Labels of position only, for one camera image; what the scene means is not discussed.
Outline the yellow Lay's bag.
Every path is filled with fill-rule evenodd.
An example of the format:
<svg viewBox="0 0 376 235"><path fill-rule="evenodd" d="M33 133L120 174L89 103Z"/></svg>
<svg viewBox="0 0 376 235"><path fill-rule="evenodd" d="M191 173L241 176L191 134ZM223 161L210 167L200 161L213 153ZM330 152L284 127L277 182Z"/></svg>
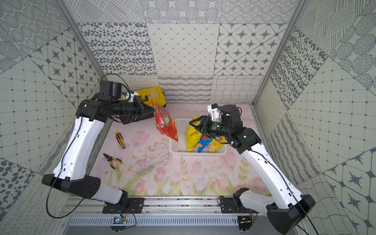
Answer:
<svg viewBox="0 0 376 235"><path fill-rule="evenodd" d="M198 132L194 127L192 127L190 124L188 124L185 133L185 140L188 152L192 152L194 150L194 148L200 141L201 137L202 134Z"/></svg>
<svg viewBox="0 0 376 235"><path fill-rule="evenodd" d="M227 144L227 142L224 137L216 137L208 144L209 152L215 153L218 149L220 149L225 144Z"/></svg>

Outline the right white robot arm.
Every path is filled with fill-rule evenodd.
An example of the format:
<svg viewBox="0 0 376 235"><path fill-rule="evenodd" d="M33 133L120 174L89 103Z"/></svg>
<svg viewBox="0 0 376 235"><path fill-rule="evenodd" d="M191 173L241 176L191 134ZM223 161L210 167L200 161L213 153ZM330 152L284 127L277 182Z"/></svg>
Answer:
<svg viewBox="0 0 376 235"><path fill-rule="evenodd" d="M270 197L241 188L233 194L237 210L251 209L268 217L272 226L286 235L303 219L316 202L302 194L276 166L257 133L243 125L241 109L235 105L208 106L208 116L190 121L190 126L211 139L223 137L256 170L269 191Z"/></svg>

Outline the blue Lay's chip bag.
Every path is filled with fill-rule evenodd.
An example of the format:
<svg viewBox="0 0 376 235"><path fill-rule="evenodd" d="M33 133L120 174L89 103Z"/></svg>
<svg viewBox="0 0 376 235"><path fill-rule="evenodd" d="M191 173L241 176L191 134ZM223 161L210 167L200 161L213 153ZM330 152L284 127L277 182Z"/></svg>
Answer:
<svg viewBox="0 0 376 235"><path fill-rule="evenodd" d="M212 138L207 138L206 136L202 135L201 139L196 145L198 152L201 153L211 142Z"/></svg>

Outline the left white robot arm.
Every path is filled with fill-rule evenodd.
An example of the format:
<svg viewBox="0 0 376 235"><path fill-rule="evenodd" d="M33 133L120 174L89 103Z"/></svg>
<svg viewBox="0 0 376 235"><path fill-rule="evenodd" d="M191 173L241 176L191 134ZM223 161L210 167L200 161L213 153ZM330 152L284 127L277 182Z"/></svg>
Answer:
<svg viewBox="0 0 376 235"><path fill-rule="evenodd" d="M43 176L43 185L125 210L126 191L102 184L99 178L86 174L95 141L109 118L125 116L128 124L154 112L154 108L143 103L135 93L122 100L123 87L121 83L101 81L99 92L80 103L68 146L53 173Z"/></svg>

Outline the red Lay's chip bag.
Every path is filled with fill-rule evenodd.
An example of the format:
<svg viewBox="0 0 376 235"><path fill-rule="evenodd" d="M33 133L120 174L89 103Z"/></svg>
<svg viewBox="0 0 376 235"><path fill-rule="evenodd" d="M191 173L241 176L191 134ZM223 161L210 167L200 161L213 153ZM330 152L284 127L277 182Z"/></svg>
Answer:
<svg viewBox="0 0 376 235"><path fill-rule="evenodd" d="M151 104L152 107L155 109L153 114L156 120L156 127L158 131L161 134L177 142L178 133L174 119L170 116L169 112L161 105L157 104L154 101L151 101Z"/></svg>

